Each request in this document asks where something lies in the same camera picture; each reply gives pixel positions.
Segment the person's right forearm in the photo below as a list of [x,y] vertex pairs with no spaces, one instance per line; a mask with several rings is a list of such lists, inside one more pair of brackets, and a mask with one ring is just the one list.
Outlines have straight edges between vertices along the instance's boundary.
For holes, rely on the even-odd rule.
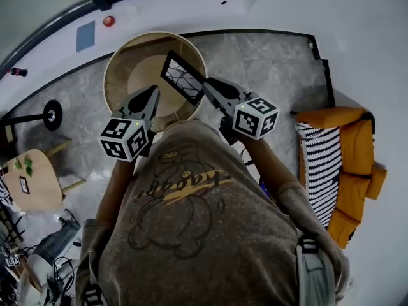
[[299,184],[296,177],[280,161],[264,139],[253,140],[240,135],[239,140],[248,151],[271,196],[277,198],[282,187]]

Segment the black white patterned cushion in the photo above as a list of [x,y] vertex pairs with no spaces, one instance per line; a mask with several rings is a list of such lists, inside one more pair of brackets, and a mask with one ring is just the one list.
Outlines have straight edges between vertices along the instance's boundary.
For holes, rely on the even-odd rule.
[[4,182],[4,178],[2,178],[2,176],[0,176],[0,200],[2,202],[5,202],[8,205],[12,205],[13,204],[13,199],[10,195],[10,192]]

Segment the black framed picture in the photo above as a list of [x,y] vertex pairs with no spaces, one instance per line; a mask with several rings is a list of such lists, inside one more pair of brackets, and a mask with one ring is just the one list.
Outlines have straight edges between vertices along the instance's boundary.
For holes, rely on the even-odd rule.
[[202,85],[206,77],[174,50],[168,52],[161,77],[193,106],[204,96]]

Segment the person's brown printed t-shirt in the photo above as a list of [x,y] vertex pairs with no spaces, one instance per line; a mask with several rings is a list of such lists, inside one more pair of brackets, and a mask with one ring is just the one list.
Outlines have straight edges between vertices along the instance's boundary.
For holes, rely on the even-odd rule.
[[135,166],[114,227],[85,222],[75,306],[334,306],[349,276],[300,183],[274,198],[189,120]]

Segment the person's left forearm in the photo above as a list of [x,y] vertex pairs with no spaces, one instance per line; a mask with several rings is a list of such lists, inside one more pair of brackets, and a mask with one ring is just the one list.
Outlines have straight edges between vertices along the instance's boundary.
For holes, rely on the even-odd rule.
[[135,161],[117,161],[96,213],[96,219],[114,227],[124,195],[133,179]]

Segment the orange sofa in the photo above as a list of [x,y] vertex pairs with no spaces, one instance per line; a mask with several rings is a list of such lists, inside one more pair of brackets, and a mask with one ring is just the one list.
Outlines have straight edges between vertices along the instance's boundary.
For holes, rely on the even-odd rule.
[[[342,170],[337,202],[326,229],[343,249],[362,222],[365,200],[378,199],[387,176],[386,168],[374,160],[374,116],[364,108],[338,106],[299,113],[296,123],[321,129],[340,128]],[[300,180],[304,186],[302,169],[300,157]]]

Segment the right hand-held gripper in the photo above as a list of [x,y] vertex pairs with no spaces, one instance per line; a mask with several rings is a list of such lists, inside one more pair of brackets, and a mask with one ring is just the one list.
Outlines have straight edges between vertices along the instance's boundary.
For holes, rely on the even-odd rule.
[[202,91],[211,104],[225,114],[219,130],[230,145],[238,140],[239,133],[259,140],[273,131],[280,109],[257,93],[214,77],[204,81]]

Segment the wooden side table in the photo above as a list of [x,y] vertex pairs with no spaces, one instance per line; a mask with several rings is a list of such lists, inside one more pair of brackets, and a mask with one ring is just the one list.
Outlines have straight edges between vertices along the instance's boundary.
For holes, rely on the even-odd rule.
[[[0,174],[4,177],[14,204],[20,210],[55,210],[65,200],[68,191],[86,183],[86,180],[81,178],[62,188],[52,166],[51,157],[68,147],[71,143],[72,139],[70,138],[48,152],[43,152],[40,149],[31,149],[18,155],[17,158],[21,162],[23,162],[25,156],[29,156],[33,161],[32,177],[26,174],[25,168],[23,170],[15,170],[13,168],[13,161],[16,157],[3,164]],[[19,176],[27,179],[30,194],[22,192]]]

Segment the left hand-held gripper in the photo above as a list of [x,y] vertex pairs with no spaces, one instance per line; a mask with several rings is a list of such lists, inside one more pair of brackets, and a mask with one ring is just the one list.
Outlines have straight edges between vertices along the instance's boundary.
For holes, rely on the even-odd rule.
[[159,98],[159,87],[151,85],[135,91],[122,102],[117,110],[119,117],[110,117],[99,136],[106,156],[126,162],[149,156],[154,138],[150,128]]

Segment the black coat stand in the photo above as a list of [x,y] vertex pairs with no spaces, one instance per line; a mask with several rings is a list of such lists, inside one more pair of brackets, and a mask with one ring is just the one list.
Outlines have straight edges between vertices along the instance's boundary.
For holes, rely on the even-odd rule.
[[44,107],[43,113],[25,115],[8,119],[0,119],[0,128],[25,122],[42,120],[49,131],[57,130],[62,122],[63,110],[61,104],[56,100],[50,100]]

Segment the green leaf sprig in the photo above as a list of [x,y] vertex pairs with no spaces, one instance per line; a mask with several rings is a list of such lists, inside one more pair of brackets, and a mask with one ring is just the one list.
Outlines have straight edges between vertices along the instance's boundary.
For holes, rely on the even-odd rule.
[[25,156],[23,162],[16,157],[13,161],[13,168],[15,170],[23,170],[25,168],[25,172],[28,176],[32,177],[33,175],[33,161],[29,156]]

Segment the blue flat pad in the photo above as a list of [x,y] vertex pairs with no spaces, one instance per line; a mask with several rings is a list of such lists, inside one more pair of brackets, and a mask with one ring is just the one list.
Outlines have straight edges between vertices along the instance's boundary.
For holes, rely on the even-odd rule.
[[80,26],[76,32],[76,53],[95,45],[95,21]]

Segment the dark wooden chair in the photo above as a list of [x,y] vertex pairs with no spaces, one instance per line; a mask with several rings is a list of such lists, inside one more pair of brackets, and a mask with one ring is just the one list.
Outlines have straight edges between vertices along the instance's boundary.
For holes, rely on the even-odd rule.
[[12,153],[15,149],[14,125],[8,119],[0,119],[0,154]]

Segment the black white striped blanket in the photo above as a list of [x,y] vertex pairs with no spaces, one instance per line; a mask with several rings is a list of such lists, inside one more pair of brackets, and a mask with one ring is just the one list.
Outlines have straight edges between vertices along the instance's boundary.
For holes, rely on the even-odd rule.
[[327,228],[337,202],[339,177],[342,170],[340,128],[314,128],[296,123],[300,139],[301,174],[309,203],[321,224]]

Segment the round glass coffee table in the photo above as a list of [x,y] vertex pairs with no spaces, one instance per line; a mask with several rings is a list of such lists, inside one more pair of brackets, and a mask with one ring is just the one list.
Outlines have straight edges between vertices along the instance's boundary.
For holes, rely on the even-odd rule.
[[168,32],[141,34],[126,42],[113,54],[104,75],[104,95],[111,112],[119,109],[124,100],[144,87],[157,85],[160,99],[152,131],[159,133],[176,122],[196,117],[201,106],[190,104],[166,80],[161,77],[162,68],[169,51],[175,51],[207,75],[204,58],[186,38]]

